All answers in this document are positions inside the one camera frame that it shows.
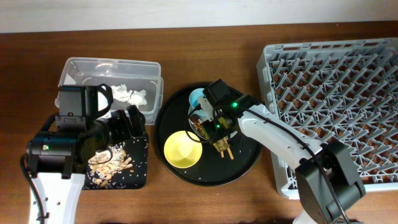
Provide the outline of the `white tissue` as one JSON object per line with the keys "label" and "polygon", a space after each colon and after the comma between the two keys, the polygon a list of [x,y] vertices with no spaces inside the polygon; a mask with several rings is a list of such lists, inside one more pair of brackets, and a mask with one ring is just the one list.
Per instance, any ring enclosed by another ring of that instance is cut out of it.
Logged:
{"label": "white tissue", "polygon": [[118,86],[112,85],[111,89],[113,92],[113,99],[120,102],[127,102],[132,95],[132,90],[128,90],[124,84]]}
{"label": "white tissue", "polygon": [[146,91],[145,90],[141,90],[141,91],[134,90],[130,96],[130,99],[128,99],[127,102],[131,105],[136,105],[136,106],[146,105],[147,104]]}

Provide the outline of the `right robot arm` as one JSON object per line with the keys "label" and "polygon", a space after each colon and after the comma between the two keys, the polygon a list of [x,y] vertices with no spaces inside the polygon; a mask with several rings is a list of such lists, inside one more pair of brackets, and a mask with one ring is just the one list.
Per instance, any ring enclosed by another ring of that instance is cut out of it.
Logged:
{"label": "right robot arm", "polygon": [[217,142],[233,132],[251,138],[281,157],[294,170],[303,207],[294,223],[335,223],[366,195],[347,147],[339,140],[323,142],[281,121],[251,95],[236,93],[223,80],[204,87],[195,98],[210,125],[202,131]]}

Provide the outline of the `brown snack wrapper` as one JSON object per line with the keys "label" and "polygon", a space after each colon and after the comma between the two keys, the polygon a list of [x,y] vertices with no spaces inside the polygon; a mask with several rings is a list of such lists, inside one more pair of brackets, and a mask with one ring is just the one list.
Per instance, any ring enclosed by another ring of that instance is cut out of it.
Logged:
{"label": "brown snack wrapper", "polygon": [[209,143],[224,156],[224,151],[230,151],[230,144],[228,143],[229,135],[226,135],[222,139],[218,139],[219,136],[216,134],[221,134],[221,131],[217,131],[215,128],[215,123],[212,121],[204,121],[198,115],[191,115],[189,118],[190,125],[196,131],[196,133],[205,140],[209,140]]}

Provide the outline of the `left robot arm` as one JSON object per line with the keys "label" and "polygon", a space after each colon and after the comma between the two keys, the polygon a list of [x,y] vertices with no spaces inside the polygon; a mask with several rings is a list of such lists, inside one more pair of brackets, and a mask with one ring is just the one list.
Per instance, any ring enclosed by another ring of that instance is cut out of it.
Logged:
{"label": "left robot arm", "polygon": [[73,223],[86,172],[99,173],[98,185],[130,168],[126,141],[147,139],[146,118],[135,105],[116,110],[112,88],[62,85],[59,112],[46,120],[20,158],[30,187],[29,223]]}

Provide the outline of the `food scraps pile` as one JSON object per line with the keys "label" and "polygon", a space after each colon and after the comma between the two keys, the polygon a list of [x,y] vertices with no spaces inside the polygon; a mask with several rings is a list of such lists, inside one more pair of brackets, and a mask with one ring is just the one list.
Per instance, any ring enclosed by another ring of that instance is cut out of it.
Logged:
{"label": "food scraps pile", "polygon": [[115,176],[132,169],[132,158],[122,146],[110,146],[103,152],[97,152],[88,161],[89,186],[106,189],[115,184]]}

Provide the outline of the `yellow bowl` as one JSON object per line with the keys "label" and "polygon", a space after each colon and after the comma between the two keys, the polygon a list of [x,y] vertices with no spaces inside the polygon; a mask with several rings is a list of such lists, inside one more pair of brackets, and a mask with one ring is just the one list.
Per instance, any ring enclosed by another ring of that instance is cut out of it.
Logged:
{"label": "yellow bowl", "polygon": [[[194,140],[199,140],[193,133],[188,132]],[[186,169],[194,166],[201,158],[202,144],[192,141],[185,131],[177,131],[171,134],[164,144],[164,156],[166,161],[176,168]]]}

